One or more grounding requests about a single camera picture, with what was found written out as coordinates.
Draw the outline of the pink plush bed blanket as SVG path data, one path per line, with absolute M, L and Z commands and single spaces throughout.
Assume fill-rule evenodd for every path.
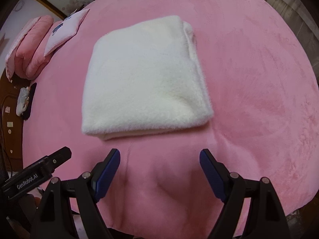
M 166 15 L 194 29 L 211 122 L 109 141 L 84 135 L 82 93 L 95 42 Z M 72 157 L 55 175 L 73 179 L 119 149 L 121 164 L 98 203 L 108 227 L 143 238 L 207 238 L 223 205 L 200 166 L 204 148 L 246 179 L 267 176 L 286 214 L 318 191 L 318 84 L 296 36 L 265 0 L 95 0 L 36 82 L 23 164 L 67 146 Z

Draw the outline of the grey crumpled small cloth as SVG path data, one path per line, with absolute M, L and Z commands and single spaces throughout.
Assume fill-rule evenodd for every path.
M 16 107 L 16 114 L 19 117 L 27 110 L 28 103 L 29 103 L 29 94 L 30 94 L 29 87 L 23 87 L 20 89 L 20 93 L 17 98 L 17 107 Z

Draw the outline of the folded pink quilt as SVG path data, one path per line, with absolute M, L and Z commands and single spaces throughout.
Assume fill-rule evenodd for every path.
M 36 79 L 51 59 L 44 55 L 49 32 L 53 25 L 50 15 L 33 18 L 25 24 L 5 57 L 5 73 L 11 80 L 14 75 L 27 80 Z

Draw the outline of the white fluffy garment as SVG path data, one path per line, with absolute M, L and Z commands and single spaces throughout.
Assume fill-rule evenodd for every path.
M 103 140 L 205 125 L 213 108 L 191 25 L 166 16 L 114 30 L 94 45 L 82 132 Z

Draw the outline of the brown wooden headboard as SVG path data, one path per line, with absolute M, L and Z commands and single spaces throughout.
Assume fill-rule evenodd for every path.
M 28 85 L 14 75 L 7 79 L 5 72 L 1 75 L 1 147 L 7 170 L 21 171 L 23 169 L 23 122 L 16 114 L 17 100 L 23 85 Z

